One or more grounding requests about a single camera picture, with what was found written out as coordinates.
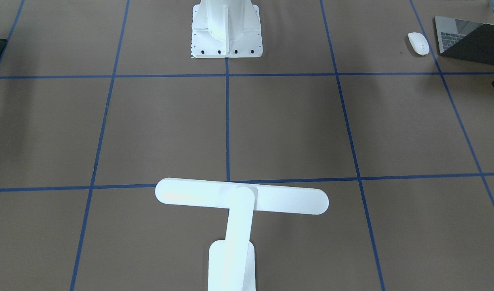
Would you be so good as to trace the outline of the white computer mouse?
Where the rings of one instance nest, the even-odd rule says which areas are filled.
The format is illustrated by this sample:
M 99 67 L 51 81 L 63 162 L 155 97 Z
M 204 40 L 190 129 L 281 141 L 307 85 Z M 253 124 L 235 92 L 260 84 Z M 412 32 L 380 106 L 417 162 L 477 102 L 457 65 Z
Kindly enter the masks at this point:
M 408 33 L 408 40 L 410 42 L 413 51 L 416 54 L 425 56 L 430 52 L 429 43 L 426 37 L 424 37 L 424 35 L 422 35 L 421 33 L 419 32 Z

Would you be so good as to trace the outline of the white desk lamp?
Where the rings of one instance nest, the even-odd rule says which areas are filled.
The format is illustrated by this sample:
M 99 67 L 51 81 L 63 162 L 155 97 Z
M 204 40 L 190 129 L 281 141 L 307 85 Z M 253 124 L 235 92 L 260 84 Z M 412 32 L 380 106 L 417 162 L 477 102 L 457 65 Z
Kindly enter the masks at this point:
M 226 236 L 208 253 L 209 291 L 256 290 L 256 253 L 250 241 L 254 212 L 320 215 L 329 207 L 319 189 L 166 177 L 155 196 L 168 205 L 228 210 Z

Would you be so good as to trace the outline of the grey laptop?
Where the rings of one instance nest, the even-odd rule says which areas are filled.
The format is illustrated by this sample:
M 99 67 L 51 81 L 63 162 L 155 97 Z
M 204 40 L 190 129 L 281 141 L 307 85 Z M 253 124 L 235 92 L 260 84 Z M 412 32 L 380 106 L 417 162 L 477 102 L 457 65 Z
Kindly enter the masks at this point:
M 436 15 L 439 55 L 494 66 L 494 24 Z

